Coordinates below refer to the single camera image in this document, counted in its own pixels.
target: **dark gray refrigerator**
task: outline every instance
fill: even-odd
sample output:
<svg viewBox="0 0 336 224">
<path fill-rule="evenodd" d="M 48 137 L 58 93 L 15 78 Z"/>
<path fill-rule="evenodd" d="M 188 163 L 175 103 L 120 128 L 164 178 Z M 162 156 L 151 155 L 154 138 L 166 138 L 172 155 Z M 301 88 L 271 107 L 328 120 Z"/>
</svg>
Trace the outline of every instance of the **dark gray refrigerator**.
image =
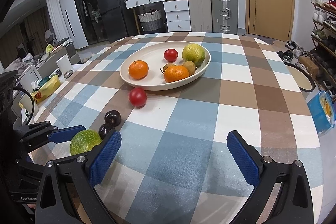
<svg viewBox="0 0 336 224">
<path fill-rule="evenodd" d="M 132 9 L 127 10 L 125 0 L 97 0 L 100 14 L 110 43 L 137 35 Z"/>
</svg>

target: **gray suitcase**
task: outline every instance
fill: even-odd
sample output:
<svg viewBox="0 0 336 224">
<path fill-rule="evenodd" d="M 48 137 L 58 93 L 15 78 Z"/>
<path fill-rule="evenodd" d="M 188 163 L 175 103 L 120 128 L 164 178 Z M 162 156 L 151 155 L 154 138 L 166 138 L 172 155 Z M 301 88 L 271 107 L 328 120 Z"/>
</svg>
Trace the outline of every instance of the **gray suitcase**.
<svg viewBox="0 0 336 224">
<path fill-rule="evenodd" d="M 238 0 L 211 0 L 213 32 L 237 34 Z"/>
<path fill-rule="evenodd" d="M 211 0 L 188 0 L 192 32 L 212 32 Z"/>
</svg>

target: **orange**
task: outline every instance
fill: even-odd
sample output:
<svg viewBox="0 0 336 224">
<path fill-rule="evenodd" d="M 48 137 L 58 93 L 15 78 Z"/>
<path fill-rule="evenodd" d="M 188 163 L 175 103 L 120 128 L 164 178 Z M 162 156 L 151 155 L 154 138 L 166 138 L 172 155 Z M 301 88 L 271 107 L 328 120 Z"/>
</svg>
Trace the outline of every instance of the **orange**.
<svg viewBox="0 0 336 224">
<path fill-rule="evenodd" d="M 134 79 L 144 78 L 148 74 L 148 65 L 145 61 L 134 61 L 128 67 L 128 73 Z"/>
<path fill-rule="evenodd" d="M 164 78 L 167 83 L 179 81 L 187 77 L 189 77 L 189 72 L 183 66 L 170 66 L 164 73 Z"/>
</svg>

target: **brown curtain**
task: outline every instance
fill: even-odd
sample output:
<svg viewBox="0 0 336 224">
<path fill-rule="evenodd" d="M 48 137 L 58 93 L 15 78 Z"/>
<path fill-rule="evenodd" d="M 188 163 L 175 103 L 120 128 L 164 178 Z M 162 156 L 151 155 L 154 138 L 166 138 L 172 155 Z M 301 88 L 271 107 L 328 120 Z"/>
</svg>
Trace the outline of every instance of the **brown curtain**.
<svg viewBox="0 0 336 224">
<path fill-rule="evenodd" d="M 42 7 L 24 19 L 27 35 L 32 36 L 34 40 L 31 47 L 35 54 L 44 52 L 47 46 L 44 37 L 44 33 L 49 29 L 46 9 L 46 6 Z"/>
<path fill-rule="evenodd" d="M 20 24 L 16 24 L 0 38 L 0 60 L 4 68 L 16 59 L 16 47 L 23 41 Z"/>
</svg>

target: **blue textured pad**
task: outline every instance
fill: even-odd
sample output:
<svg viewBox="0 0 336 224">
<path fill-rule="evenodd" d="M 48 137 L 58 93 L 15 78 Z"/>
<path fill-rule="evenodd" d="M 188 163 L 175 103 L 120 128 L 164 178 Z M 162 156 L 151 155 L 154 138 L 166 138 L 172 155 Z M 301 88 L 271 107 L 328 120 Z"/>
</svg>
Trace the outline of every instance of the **blue textured pad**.
<svg viewBox="0 0 336 224">
<path fill-rule="evenodd" d="M 72 138 L 80 131 L 85 130 L 84 126 L 68 127 L 64 129 L 58 129 L 53 131 L 51 136 L 48 138 L 49 141 L 54 143 L 63 143 L 71 141 Z"/>
<path fill-rule="evenodd" d="M 120 146 L 121 135 L 118 131 L 115 131 L 91 165 L 89 183 L 92 188 L 102 182 Z"/>
<path fill-rule="evenodd" d="M 233 132 L 227 135 L 226 144 L 246 182 L 254 187 L 258 186 L 260 181 L 258 167 Z"/>
</svg>

